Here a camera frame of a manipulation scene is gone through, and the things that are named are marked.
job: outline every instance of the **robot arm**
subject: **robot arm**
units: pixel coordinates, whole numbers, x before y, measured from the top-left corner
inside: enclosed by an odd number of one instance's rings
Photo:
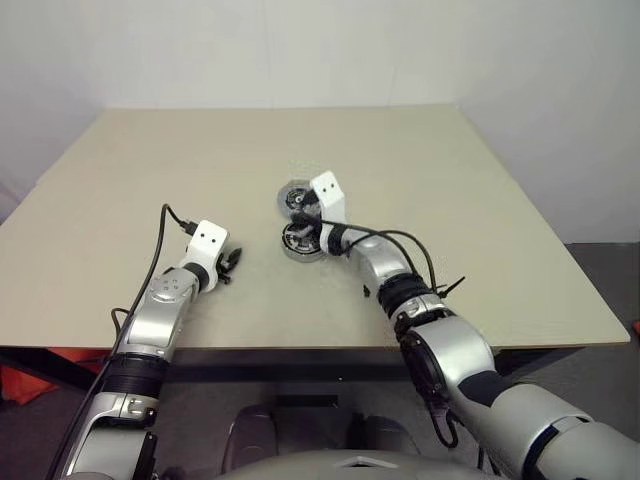
[[[320,206],[320,248],[348,252],[394,326],[418,392],[428,403],[446,402],[508,477],[638,478],[635,442],[538,386],[498,375],[482,335],[411,271],[396,246],[372,236],[349,248],[365,233],[324,223],[346,217],[331,172],[312,180],[311,189],[305,198]],[[292,218],[303,223],[307,216]]]
[[[228,280],[226,273],[239,259],[239,250],[222,257],[228,236],[224,228],[200,222],[185,257],[150,282],[119,336],[62,478],[152,478],[157,438],[147,428],[157,416],[160,389],[189,307],[199,293],[213,290],[219,277]]]

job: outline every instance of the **red object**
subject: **red object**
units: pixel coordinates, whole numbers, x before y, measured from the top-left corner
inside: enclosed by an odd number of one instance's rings
[[[100,360],[109,353],[109,350],[84,348],[50,348],[49,350],[72,362],[82,362],[83,367],[96,373],[102,368]],[[39,395],[58,388],[53,383],[32,377],[11,367],[1,367],[0,378],[2,378],[3,397],[7,400],[14,400],[18,405],[24,405]]]

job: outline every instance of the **table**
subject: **table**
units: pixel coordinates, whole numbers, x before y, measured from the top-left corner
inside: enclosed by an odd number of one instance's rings
[[[179,347],[395,348],[340,259],[281,251],[279,188],[328,169],[350,221],[415,234],[439,283],[467,277],[447,302],[492,347],[628,341],[471,123],[438,105],[105,112],[0,227],[0,344],[111,346],[108,312],[130,304],[168,202],[243,247],[233,283],[198,300]],[[187,241],[169,225],[159,269]]]

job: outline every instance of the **gray floor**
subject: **gray floor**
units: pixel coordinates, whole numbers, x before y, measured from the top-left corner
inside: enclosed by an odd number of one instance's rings
[[[638,244],[579,244],[568,248],[625,325],[640,319]],[[526,379],[640,439],[639,362],[634,336],[628,345],[584,349]],[[424,455],[475,463],[476,445],[464,432],[461,446],[453,452],[437,442],[413,386],[407,383],[224,383],[171,384],[164,389],[155,428],[160,436],[159,465],[180,465],[190,479],[211,478],[219,472],[228,428],[242,407],[277,393],[314,392],[337,394],[345,408],[399,421]],[[25,407],[10,403],[0,406],[0,478],[41,478],[79,400],[77,394],[58,390]]]

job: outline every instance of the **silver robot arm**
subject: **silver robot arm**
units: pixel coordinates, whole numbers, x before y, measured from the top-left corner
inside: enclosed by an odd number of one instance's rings
[[[320,175],[311,188],[321,219],[344,223],[334,175]],[[320,248],[348,252],[389,317],[421,396],[446,402],[509,478],[639,478],[638,444],[536,385],[502,378],[482,335],[412,273],[396,246],[373,236],[349,248],[365,233],[327,223],[321,229]]]
[[[213,290],[237,263],[222,249],[228,232],[206,220],[193,233],[185,257],[153,279],[104,372],[67,457],[62,478],[148,480],[157,438],[147,429],[182,330],[198,294]]]

